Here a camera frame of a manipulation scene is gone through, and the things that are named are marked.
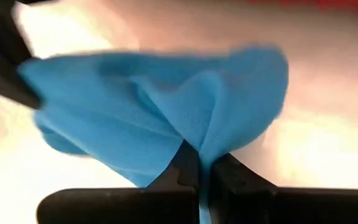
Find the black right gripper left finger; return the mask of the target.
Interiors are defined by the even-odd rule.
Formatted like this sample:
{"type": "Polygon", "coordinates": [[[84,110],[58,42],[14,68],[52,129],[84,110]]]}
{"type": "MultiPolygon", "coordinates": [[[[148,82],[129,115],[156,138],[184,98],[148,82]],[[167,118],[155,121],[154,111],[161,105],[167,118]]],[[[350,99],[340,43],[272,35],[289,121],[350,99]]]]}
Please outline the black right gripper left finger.
{"type": "Polygon", "coordinates": [[[146,188],[64,189],[37,208],[39,224],[199,223],[199,155],[186,142],[146,188]]]}

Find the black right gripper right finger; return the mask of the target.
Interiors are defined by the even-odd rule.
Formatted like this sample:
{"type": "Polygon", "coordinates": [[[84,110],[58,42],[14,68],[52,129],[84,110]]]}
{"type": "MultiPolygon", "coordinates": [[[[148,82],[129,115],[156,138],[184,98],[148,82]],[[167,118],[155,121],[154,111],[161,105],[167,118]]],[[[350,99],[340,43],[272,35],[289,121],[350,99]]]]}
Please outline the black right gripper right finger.
{"type": "Polygon", "coordinates": [[[211,168],[209,212],[220,224],[358,224],[358,190],[278,187],[226,154],[211,168]]]}

